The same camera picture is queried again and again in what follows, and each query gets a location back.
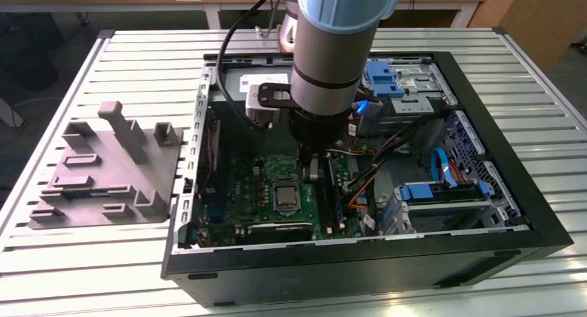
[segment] chip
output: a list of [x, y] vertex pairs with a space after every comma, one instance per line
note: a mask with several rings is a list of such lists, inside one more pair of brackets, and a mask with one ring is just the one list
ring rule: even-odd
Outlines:
[[299, 182], [296, 179], [279, 178], [273, 180], [273, 210], [283, 216], [291, 216], [301, 209]]
[[297, 203], [296, 196], [296, 189], [293, 186], [281, 186], [277, 188], [277, 205], [295, 205]]

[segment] wooden cabinet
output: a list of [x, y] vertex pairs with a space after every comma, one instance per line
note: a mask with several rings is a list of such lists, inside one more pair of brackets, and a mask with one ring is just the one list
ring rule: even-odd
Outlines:
[[468, 27], [497, 26], [547, 72], [587, 27], [587, 0], [485, 0]]

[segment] green circuit board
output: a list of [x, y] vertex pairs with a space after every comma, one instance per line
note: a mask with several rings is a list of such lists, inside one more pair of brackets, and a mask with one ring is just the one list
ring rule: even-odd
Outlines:
[[[343, 183], [351, 177], [347, 160], [333, 159], [336, 181]], [[295, 184], [299, 194], [299, 209], [292, 212], [279, 212], [273, 206], [275, 182]], [[324, 233], [320, 226], [316, 188], [304, 183], [297, 167], [297, 158], [291, 155], [263, 155], [251, 158], [233, 158], [227, 177], [227, 202], [224, 205], [224, 221], [209, 227], [213, 246], [235, 244], [232, 226], [245, 226], [257, 223], [311, 223], [312, 239], [336, 239], [356, 237], [360, 233], [360, 222], [356, 217], [347, 218], [344, 229]]]

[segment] motherboard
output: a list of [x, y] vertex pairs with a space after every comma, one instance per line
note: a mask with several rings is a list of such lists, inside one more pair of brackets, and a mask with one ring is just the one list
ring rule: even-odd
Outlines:
[[[341, 190], [351, 178], [347, 159], [333, 158], [331, 165], [336, 190]], [[340, 201], [323, 206], [319, 187], [301, 180], [295, 155], [232, 158], [228, 168], [224, 203], [201, 206], [212, 247], [244, 244], [245, 238], [247, 243], [279, 242], [281, 235], [288, 241], [361, 235], [360, 220], [343, 215]], [[321, 219], [331, 217], [335, 226], [324, 228]]]

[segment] slotted metal workbench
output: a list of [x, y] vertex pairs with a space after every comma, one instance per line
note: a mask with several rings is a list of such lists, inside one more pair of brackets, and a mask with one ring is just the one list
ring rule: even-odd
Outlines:
[[[201, 56], [223, 31], [116, 32], [99, 39], [0, 214], [0, 316], [248, 315], [527, 316], [587, 311], [587, 130], [508, 36], [491, 30], [380, 30], [373, 50], [447, 50], [505, 133], [575, 244], [473, 287], [207, 311], [160, 279], [168, 222], [31, 230], [28, 213], [65, 146], [68, 120], [107, 127], [103, 100], [124, 104], [141, 128], [189, 128]], [[272, 34], [233, 35], [232, 52], [276, 52]], [[183, 173], [183, 164], [177, 174]]]

